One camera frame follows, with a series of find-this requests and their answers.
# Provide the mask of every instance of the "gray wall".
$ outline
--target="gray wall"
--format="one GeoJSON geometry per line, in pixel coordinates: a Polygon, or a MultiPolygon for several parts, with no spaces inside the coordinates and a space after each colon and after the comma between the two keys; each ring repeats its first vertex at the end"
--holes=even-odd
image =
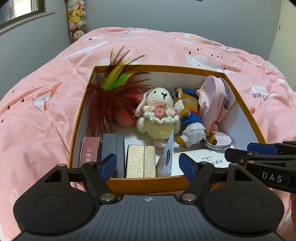
{"type": "Polygon", "coordinates": [[[46,0],[46,15],[0,35],[0,99],[23,77],[70,45],[67,8],[62,0],[46,0]]]}
{"type": "Polygon", "coordinates": [[[87,0],[89,30],[138,27],[197,34],[268,59],[281,0],[87,0]]]}

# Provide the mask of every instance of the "feather toy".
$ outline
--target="feather toy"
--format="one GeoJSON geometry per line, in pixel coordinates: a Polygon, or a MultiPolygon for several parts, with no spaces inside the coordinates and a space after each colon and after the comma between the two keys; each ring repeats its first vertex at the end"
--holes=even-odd
{"type": "Polygon", "coordinates": [[[133,60],[126,58],[130,52],[123,51],[113,56],[110,55],[110,65],[107,67],[104,78],[98,85],[91,83],[86,88],[86,104],[89,106],[89,124],[87,131],[90,136],[101,136],[106,133],[105,117],[109,123],[110,132],[113,132],[112,118],[118,110],[126,110],[127,114],[136,124],[134,112],[141,100],[137,97],[141,91],[150,89],[150,85],[142,84],[146,79],[139,79],[139,76],[148,72],[133,72],[139,65],[130,65],[134,61],[144,57],[139,56],[133,60]]]}

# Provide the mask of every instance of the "window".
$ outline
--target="window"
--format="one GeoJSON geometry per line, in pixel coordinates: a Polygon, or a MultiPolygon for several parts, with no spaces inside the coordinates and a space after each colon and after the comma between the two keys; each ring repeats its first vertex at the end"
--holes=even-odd
{"type": "Polygon", "coordinates": [[[44,0],[8,0],[0,8],[0,29],[45,12],[44,0]]]}

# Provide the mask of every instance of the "pink bedding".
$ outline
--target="pink bedding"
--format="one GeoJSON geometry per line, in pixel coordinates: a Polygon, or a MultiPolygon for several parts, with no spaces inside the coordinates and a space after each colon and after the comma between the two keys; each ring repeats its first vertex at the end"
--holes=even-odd
{"type": "MultiPolygon", "coordinates": [[[[87,33],[22,79],[0,102],[0,240],[19,234],[15,200],[58,163],[68,163],[76,116],[95,65],[108,65],[122,46],[141,64],[225,72],[253,113],[268,143],[296,140],[296,93],[271,63],[245,51],[187,33],[102,28],[87,33]]],[[[288,193],[278,232],[296,240],[288,193]]]]}

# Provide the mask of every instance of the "bunny nose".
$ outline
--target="bunny nose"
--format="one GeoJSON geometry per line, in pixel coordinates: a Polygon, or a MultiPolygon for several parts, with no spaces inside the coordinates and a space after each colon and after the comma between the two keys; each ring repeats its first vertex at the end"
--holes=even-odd
{"type": "Polygon", "coordinates": [[[161,93],[163,95],[163,99],[165,99],[165,97],[168,95],[167,93],[161,93]]]}

